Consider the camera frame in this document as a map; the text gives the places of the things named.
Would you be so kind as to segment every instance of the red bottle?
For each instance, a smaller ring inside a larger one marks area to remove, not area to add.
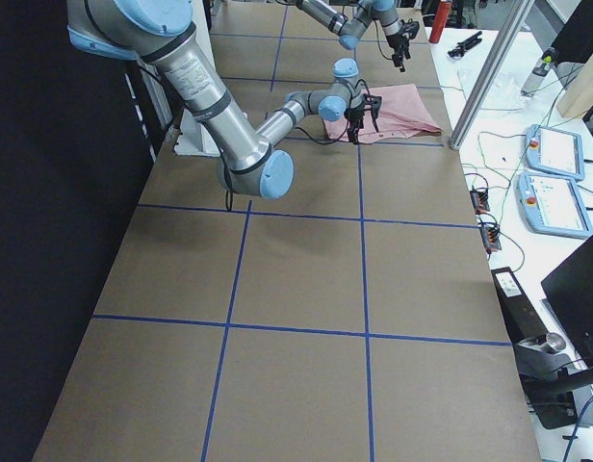
[[[431,35],[429,36],[429,43],[437,43],[442,36],[442,29],[447,25],[447,19],[451,14],[452,0],[440,0],[438,11],[433,20],[433,27],[431,28]]]

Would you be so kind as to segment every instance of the light blue joint cap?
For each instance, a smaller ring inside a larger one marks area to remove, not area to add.
[[[347,79],[358,75],[356,61],[352,58],[342,58],[333,65],[333,75],[337,78]]]
[[[81,34],[69,26],[67,26],[67,31],[69,32],[70,43],[74,45],[76,49],[85,51],[86,53],[125,61],[135,61],[139,56],[134,50],[119,48],[110,43],[98,41],[97,38]]]
[[[260,195],[265,199],[278,199],[293,184],[295,166],[286,151],[273,151],[260,176]]]
[[[174,37],[192,22],[192,0],[113,0],[138,27],[160,37]]]
[[[341,36],[339,42],[347,50],[353,50],[358,45],[358,38],[355,36]]]
[[[391,10],[395,7],[394,0],[374,0],[372,3],[372,8],[377,12],[386,12],[387,10]]]
[[[318,114],[324,120],[335,122],[346,110],[346,101],[339,96],[327,96],[318,105]]]
[[[290,101],[290,98],[292,98],[294,94],[297,94],[297,91],[292,91],[284,96],[284,104]]]

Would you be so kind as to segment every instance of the white table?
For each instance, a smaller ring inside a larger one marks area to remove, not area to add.
[[[472,70],[477,72],[482,68],[497,32],[483,31],[483,42],[468,51],[461,59],[451,59],[447,52],[458,42],[475,32],[474,30],[445,29],[440,42],[431,45],[431,53],[441,85],[443,87],[454,87],[444,88],[447,110],[453,128],[466,102],[463,91],[457,90],[462,88],[461,80],[458,77],[459,71]],[[520,88],[541,53],[542,50],[532,34],[520,33],[503,63],[500,74],[503,74],[508,81],[512,78]],[[507,136],[524,134],[530,125],[544,123],[545,115],[562,89],[556,80],[557,76],[551,72],[543,83],[543,88],[548,87],[537,92],[522,110],[479,112],[475,124],[460,149],[461,161],[464,163],[466,172],[475,171],[483,175],[489,181],[490,186],[506,187],[507,182],[494,171],[487,169],[485,162],[508,178],[513,174],[514,178],[516,178],[515,172],[518,173],[525,169],[525,163],[520,164],[525,142],[523,137],[506,140],[481,134],[480,140],[483,153],[481,155],[477,143],[478,134],[483,131]],[[566,120],[558,113],[557,109],[554,109],[551,114],[550,125]],[[564,123],[560,129],[580,134],[583,140],[585,158],[593,159],[593,138],[580,117]],[[586,165],[585,170],[586,178],[581,184],[593,190],[593,165]],[[468,185],[472,185],[474,179],[474,176],[467,177]],[[481,186],[482,183],[479,183],[479,181],[477,179],[476,183]],[[505,202],[504,195],[505,190],[503,189],[491,190],[489,203],[492,208],[492,215],[497,219],[502,218],[502,231],[514,239],[526,252],[526,261],[523,267],[516,272],[516,276],[548,329],[559,332],[559,326],[542,303],[545,295],[540,282],[562,260],[579,247],[582,241],[533,233],[523,220],[515,193],[514,181]],[[592,194],[581,191],[581,196],[586,206],[593,207]],[[593,224],[593,212],[590,212],[590,219]],[[491,269],[506,266],[512,269],[517,268],[521,263],[519,249],[504,237],[502,237],[502,246],[503,251],[496,252],[491,256],[489,262]],[[565,352],[572,359],[577,358],[572,348],[568,347]],[[543,458],[561,461],[567,445],[567,441],[562,439],[562,435],[569,435],[572,427],[546,430],[535,417],[533,418],[533,424]],[[580,429],[579,436],[579,439],[573,444],[569,460],[593,459],[593,427]]]

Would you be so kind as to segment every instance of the white label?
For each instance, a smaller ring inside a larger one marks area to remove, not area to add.
[[[185,100],[193,99],[213,83],[213,79],[196,56],[178,69],[167,72],[166,76]]]
[[[512,275],[509,272],[499,272],[496,274],[496,278],[500,283],[500,287],[508,297],[521,295],[521,290],[519,286],[515,283],[515,280],[512,278]]]

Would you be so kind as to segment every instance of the black cable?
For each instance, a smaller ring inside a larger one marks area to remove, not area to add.
[[[489,189],[489,181],[487,181],[487,178],[485,178],[484,176],[482,176],[480,173],[477,172],[473,172],[473,171],[469,171],[468,173],[464,173],[463,176],[475,176],[477,178],[482,178],[482,180],[485,182],[485,190]]]
[[[307,131],[304,128],[294,127],[294,130],[298,130],[299,132],[303,132],[305,134],[305,136],[307,138],[309,138],[311,141],[313,141],[315,144],[319,144],[321,146],[329,146],[330,144],[333,144],[333,143],[341,140],[342,136],[345,135],[346,132],[348,131],[348,125],[349,125],[349,122],[346,121],[346,128],[344,129],[344,131],[342,132],[342,134],[339,137],[337,137],[337,138],[335,138],[333,140],[329,140],[329,141],[318,141],[318,140],[316,140],[309,133],[307,133]]]
[[[223,179],[226,182],[226,186],[228,187],[228,189],[226,190],[226,196],[224,197],[224,205],[226,206],[226,210],[228,212],[232,212],[232,204],[234,202],[235,190],[232,188],[232,177],[230,176],[230,169],[228,168],[226,158],[223,155],[223,150],[219,147],[218,150],[219,158],[221,159],[221,163],[223,164]]]
[[[588,192],[588,193],[592,193],[592,194],[593,194],[593,191],[592,191],[592,190],[589,190],[589,189],[587,189],[585,186],[582,186],[582,185],[577,185],[577,186],[578,186],[580,189],[582,189],[582,190],[584,190],[584,191],[586,191],[586,192]]]
[[[579,426],[581,424],[581,421],[583,420],[583,414],[585,414],[585,411],[587,410],[587,408],[589,407],[589,405],[592,402],[593,402],[593,395],[588,401],[585,402],[581,411],[579,412],[579,416],[577,417],[577,423],[575,423],[575,428],[573,429],[573,434],[570,436],[570,440],[568,440],[568,446],[566,447],[566,451],[564,452],[564,458],[562,459],[562,462],[568,461],[568,454],[570,454],[570,448],[573,446],[573,442],[575,441],[575,438],[577,438],[577,432],[579,431]]]
[[[568,361],[567,363],[562,364],[561,366],[558,366],[557,368],[553,369],[552,371],[550,371],[550,373],[554,373],[559,371],[562,368],[565,368],[566,366],[570,366],[573,363],[576,363],[578,361],[585,361],[585,359],[587,359],[589,356],[585,356],[584,358],[579,358],[579,359],[574,359],[572,361]]]
[[[377,49],[380,50],[380,55],[382,55],[382,58],[384,58],[386,61],[392,61],[393,58],[389,58],[382,51],[382,45],[380,44],[380,30],[377,27],[377,21],[374,21],[374,26],[375,26],[375,42],[377,43]]]

